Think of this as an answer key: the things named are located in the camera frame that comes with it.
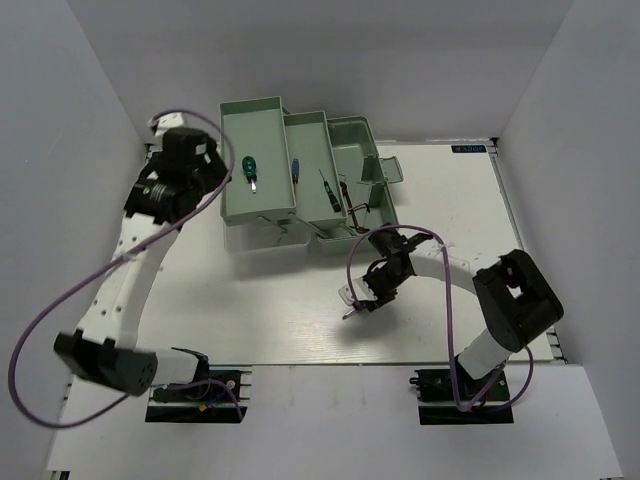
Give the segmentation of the green stubby screwdriver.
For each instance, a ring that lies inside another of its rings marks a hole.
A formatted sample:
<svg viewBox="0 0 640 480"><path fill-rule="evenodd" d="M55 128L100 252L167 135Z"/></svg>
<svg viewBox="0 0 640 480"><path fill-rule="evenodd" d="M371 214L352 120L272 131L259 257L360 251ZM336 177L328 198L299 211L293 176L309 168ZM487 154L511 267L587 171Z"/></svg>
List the green stubby screwdriver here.
<svg viewBox="0 0 640 480"><path fill-rule="evenodd" d="M257 193L257 163L252 156L245 156L241 162L242 170L247 182L250 185L251 192Z"/></svg>
<svg viewBox="0 0 640 480"><path fill-rule="evenodd" d="M343 320L348 320L349 318L351 318L351 317L357 315L358 313L360 313L362 310L363 310L362 307L354 306L342 316L342 319Z"/></svg>

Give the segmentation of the angled hex key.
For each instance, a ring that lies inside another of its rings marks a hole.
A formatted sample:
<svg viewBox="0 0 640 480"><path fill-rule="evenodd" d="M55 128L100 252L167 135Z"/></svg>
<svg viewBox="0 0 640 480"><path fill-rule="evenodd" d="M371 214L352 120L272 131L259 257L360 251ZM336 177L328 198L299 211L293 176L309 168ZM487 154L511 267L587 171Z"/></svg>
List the angled hex key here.
<svg viewBox="0 0 640 480"><path fill-rule="evenodd" d="M364 225L366 216L371 212L370 205L368 203L360 203L351 206L348 209L349 216L352 222L352 228L357 234L365 234L369 231L369 228Z"/></svg>

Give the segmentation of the dark green slim screwdriver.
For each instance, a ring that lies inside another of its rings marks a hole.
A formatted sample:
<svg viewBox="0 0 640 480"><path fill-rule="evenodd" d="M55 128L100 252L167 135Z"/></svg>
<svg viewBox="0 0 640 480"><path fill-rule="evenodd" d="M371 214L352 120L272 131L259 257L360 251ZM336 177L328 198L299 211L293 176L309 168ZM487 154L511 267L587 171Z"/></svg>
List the dark green slim screwdriver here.
<svg viewBox="0 0 640 480"><path fill-rule="evenodd" d="M333 209L334 212L338 213L341 211L341 205L340 202L337 198L337 196L335 195L335 193L333 192L329 182L325 179L322 171L319 171L321 179L322 179L322 183L323 183L323 188L325 190L325 193L327 195L327 198L330 202L330 205Z"/></svg>

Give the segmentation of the blue red precision screwdriver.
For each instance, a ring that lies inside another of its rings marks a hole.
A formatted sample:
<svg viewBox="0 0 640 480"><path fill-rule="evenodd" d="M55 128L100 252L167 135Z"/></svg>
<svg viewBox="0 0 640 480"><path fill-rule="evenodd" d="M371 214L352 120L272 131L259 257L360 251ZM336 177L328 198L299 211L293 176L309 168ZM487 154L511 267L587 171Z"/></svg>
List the blue red precision screwdriver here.
<svg viewBox="0 0 640 480"><path fill-rule="evenodd" d="M292 160L291 176L292 176L293 191L297 192L299 179L300 179L300 162L298 158L294 158Z"/></svg>

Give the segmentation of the green plastic toolbox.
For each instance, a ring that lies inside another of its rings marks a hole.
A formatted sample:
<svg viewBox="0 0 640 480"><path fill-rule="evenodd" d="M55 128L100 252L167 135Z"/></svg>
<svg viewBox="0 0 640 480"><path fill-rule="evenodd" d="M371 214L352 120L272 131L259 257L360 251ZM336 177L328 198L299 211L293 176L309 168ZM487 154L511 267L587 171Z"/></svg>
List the green plastic toolbox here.
<svg viewBox="0 0 640 480"><path fill-rule="evenodd" d="M330 118L322 111L292 113L280 97L221 104L220 120L236 154L232 182L222 193L225 248L232 255L303 250L312 241L321 252L347 251L362 234L348 209L368 203L369 231L398 217L391 185L403 181L398 159L383 157L363 116ZM257 193L242 170L245 156L257 163ZM292 160L300 162L293 191ZM322 171L337 196L333 211Z"/></svg>

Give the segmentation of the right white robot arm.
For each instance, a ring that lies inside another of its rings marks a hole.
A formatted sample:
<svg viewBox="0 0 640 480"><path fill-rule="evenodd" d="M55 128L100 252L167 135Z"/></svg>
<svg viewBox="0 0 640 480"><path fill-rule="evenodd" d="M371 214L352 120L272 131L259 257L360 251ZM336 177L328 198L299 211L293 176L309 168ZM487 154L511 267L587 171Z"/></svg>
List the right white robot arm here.
<svg viewBox="0 0 640 480"><path fill-rule="evenodd" d="M367 240L381 259L364 276L353 279L341 296L356 311L375 311L393 301L411 277L445 283L445 308L452 311L455 287L474 294L485 329L462 353L454 355L453 390L472 399L484 391L494 372L524 350L564 316L564 307L525 251L498 257L466 255L447 247L434 233L407 237L390 224L372 231Z"/></svg>

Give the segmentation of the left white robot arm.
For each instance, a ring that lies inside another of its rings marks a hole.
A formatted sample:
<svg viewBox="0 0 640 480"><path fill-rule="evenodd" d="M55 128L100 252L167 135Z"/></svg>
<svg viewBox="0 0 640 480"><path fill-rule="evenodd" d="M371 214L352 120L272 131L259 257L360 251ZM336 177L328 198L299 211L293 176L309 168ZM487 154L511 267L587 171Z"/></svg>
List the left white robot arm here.
<svg viewBox="0 0 640 480"><path fill-rule="evenodd" d="M188 398L199 399L211 387L203 354L184 348L138 348L141 315L160 270L175 242L179 221L196 210L227 173L216 142L189 127L167 130L125 202L113 267L71 334L54 342L57 356L79 378L122 393L140 396L150 387L177 384Z"/></svg>

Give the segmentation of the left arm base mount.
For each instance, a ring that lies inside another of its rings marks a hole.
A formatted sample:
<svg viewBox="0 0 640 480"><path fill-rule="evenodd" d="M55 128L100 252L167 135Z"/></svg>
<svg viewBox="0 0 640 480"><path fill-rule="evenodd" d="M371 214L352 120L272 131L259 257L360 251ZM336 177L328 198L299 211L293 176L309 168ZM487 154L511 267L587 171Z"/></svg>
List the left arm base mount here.
<svg viewBox="0 0 640 480"><path fill-rule="evenodd" d="M210 366L209 379L185 389L154 387L149 393L145 422L240 424L249 407L252 368Z"/></svg>

